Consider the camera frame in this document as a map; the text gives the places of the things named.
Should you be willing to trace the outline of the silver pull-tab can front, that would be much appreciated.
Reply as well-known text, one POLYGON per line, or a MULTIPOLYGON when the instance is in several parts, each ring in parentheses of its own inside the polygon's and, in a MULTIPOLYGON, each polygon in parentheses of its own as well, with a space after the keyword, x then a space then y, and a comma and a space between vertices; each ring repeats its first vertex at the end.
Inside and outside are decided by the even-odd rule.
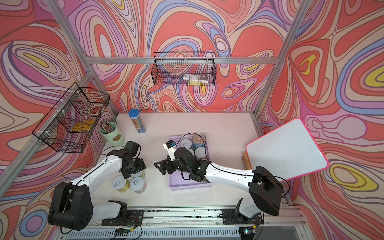
POLYGON ((147 189, 147 183, 142 177, 136 177, 131 181, 130 188, 135 193, 142 194, 147 189))

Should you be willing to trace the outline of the orange label pull-tab can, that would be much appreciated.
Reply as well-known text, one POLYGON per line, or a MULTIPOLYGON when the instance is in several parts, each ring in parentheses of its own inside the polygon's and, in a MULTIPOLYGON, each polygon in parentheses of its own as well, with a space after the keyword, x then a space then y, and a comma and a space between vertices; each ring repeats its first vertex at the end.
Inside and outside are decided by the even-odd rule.
POLYGON ((180 142, 180 147, 184 147, 186 149, 192 149, 192 146, 193 146, 192 141, 189 139, 183 139, 180 142))

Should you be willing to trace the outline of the orange can plastic lid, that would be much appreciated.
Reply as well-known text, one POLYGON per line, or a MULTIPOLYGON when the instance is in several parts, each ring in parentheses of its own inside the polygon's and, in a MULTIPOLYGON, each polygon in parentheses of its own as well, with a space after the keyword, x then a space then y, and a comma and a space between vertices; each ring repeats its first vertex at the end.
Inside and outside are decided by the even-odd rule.
POLYGON ((197 159, 207 159, 207 151, 205 147, 198 147, 195 149, 195 156, 197 159))

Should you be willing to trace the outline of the purple plastic perforated basket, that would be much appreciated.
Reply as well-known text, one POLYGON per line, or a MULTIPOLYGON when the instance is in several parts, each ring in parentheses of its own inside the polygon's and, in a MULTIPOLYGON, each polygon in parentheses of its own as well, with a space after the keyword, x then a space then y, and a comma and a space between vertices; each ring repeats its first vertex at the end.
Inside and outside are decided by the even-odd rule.
MULTIPOLYGON (((171 136, 169 140, 173 140, 175 144, 177 144, 177 147, 180 148, 180 142, 183 139, 189 139, 192 141, 193 135, 196 133, 189 133, 186 136, 179 135, 179 136, 171 136)), ((207 151, 207 157, 209 157, 209 151, 208 151, 208 143, 206 142, 205 145, 206 151, 207 151)), ((176 190, 188 190, 188 189, 198 189, 198 188, 207 188, 211 187, 212 183, 198 183, 192 180, 188 180, 189 174, 176 171, 171 175, 168 175, 168 182, 169 182, 169 189, 172 191, 176 190)))

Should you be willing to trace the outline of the large blue label can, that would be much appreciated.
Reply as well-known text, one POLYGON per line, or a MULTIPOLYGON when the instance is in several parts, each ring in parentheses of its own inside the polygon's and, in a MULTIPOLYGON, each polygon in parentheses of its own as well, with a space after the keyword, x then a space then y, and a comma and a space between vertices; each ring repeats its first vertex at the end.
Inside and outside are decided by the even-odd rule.
POLYGON ((192 137, 192 144, 194 149, 197 149, 200 147, 204 148, 206 145, 206 142, 207 142, 206 136, 203 134, 194 134, 192 137))

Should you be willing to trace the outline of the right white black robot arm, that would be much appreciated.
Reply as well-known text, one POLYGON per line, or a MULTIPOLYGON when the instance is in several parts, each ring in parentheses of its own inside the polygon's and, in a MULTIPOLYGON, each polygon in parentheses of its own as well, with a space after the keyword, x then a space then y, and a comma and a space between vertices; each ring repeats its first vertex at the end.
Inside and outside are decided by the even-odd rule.
POLYGON ((255 170, 225 168, 206 159, 197 159, 186 148, 166 148, 165 160, 154 163, 162 175, 176 171, 189 174, 189 179, 198 183, 224 184, 250 194, 249 200, 241 200, 239 213, 247 218, 258 213, 278 216, 284 187, 267 169, 257 166, 255 170))

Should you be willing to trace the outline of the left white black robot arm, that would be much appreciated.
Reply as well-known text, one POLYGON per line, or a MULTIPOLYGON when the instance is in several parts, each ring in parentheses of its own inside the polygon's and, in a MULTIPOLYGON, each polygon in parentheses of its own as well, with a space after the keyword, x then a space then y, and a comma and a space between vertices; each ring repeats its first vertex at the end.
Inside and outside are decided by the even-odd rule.
POLYGON ((145 170, 140 153, 141 146, 128 141, 122 149, 107 153, 103 161, 79 178, 58 184, 54 189, 48 223, 69 231, 80 231, 90 223, 103 220, 125 225, 130 218, 126 203, 108 201, 95 205, 92 195, 115 172, 120 172, 126 180, 132 174, 145 170))

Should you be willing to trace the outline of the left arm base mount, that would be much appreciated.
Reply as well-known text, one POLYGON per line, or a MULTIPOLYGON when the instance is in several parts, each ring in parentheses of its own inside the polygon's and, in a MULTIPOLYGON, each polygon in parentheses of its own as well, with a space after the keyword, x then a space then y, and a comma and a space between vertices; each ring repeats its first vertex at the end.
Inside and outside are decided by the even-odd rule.
POLYGON ((109 203, 119 204, 120 210, 115 218, 102 220, 102 226, 129 226, 134 223, 142 224, 144 219, 144 210, 128 209, 127 203, 121 201, 109 200, 109 203))

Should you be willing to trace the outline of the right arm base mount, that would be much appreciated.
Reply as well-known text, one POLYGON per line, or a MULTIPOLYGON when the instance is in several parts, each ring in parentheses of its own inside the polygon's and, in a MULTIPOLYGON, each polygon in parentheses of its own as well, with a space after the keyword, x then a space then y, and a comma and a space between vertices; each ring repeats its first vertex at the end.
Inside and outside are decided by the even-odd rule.
POLYGON ((240 213, 240 205, 243 198, 240 198, 236 208, 234 209, 222 209, 222 213, 219 218, 223 220, 224 225, 255 225, 258 227, 264 223, 261 213, 253 215, 251 218, 246 217, 240 213))

